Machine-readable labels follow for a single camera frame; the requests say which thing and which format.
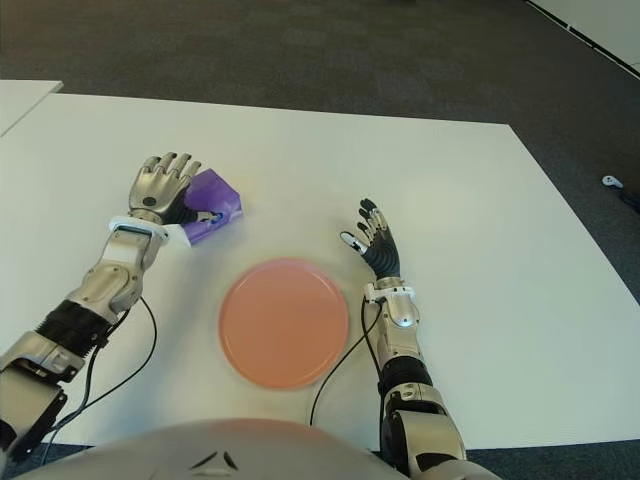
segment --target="table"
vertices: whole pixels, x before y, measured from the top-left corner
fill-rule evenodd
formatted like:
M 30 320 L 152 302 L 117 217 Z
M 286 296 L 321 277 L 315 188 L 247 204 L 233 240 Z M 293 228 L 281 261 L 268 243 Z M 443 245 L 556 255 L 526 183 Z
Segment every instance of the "table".
M 252 265 L 301 257 L 342 289 L 357 338 L 371 275 L 338 232 L 354 226 L 363 196 L 393 228 L 423 352 L 468 448 L 640 435 L 640 308 L 507 125 L 50 95 L 0 142 L 0 349 L 78 285 L 108 220 L 126 212 L 142 160 L 166 151 L 217 170 L 245 217 L 193 249 L 162 249 L 144 287 L 159 322 L 155 357 L 57 441 L 102 444 L 201 418 L 305 422 L 316 387 L 267 390 L 236 374 L 218 309 Z M 93 391 L 132 371 L 150 341 L 136 306 L 99 357 Z M 359 348 L 316 418 L 375 448 L 370 362 Z M 68 387 L 67 411 L 82 389 Z
M 42 80 L 0 80 L 0 137 L 38 105 L 62 82 Z

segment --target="purple object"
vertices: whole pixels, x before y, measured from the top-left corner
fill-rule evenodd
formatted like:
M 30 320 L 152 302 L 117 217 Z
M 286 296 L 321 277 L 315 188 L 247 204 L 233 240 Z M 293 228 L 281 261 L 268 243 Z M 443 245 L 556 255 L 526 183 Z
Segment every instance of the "purple object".
M 185 195 L 184 203 L 192 210 L 219 214 L 213 221 L 182 225 L 191 245 L 195 245 L 242 215 L 242 204 L 238 192 L 211 169 L 194 177 Z

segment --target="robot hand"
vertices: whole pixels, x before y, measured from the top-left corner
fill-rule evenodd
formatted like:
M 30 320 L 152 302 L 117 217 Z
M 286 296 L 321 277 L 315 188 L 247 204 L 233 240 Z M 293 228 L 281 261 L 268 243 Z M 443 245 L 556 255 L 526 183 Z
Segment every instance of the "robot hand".
M 368 198 L 360 202 L 360 215 L 367 224 L 358 222 L 358 228 L 369 239 L 369 246 L 350 232 L 340 233 L 340 238 L 362 255 L 378 279 L 400 277 L 400 257 L 387 221 L 375 203 Z
M 197 213 L 184 205 L 184 196 L 200 162 L 191 162 L 180 175 L 190 159 L 188 153 L 169 152 L 144 162 L 129 194 L 129 215 L 160 225 L 194 221 Z

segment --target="pink plate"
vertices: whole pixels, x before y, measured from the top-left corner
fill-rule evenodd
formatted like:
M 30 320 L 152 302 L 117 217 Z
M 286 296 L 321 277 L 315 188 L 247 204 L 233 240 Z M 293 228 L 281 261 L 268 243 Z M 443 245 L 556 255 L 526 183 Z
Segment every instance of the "pink plate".
M 338 287 L 302 260 L 272 260 L 245 273 L 220 310 L 220 341 L 235 369 L 258 385 L 308 385 L 338 359 L 349 314 Z

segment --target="floor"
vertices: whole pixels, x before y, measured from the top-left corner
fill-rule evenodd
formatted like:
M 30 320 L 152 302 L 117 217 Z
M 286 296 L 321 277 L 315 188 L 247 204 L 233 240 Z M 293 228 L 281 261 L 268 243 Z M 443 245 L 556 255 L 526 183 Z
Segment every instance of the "floor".
M 0 7 L 0 77 L 66 93 L 508 123 L 640 300 L 640 216 L 600 184 L 640 190 L 640 81 L 521 0 Z M 640 442 L 472 457 L 508 478 L 630 478 Z

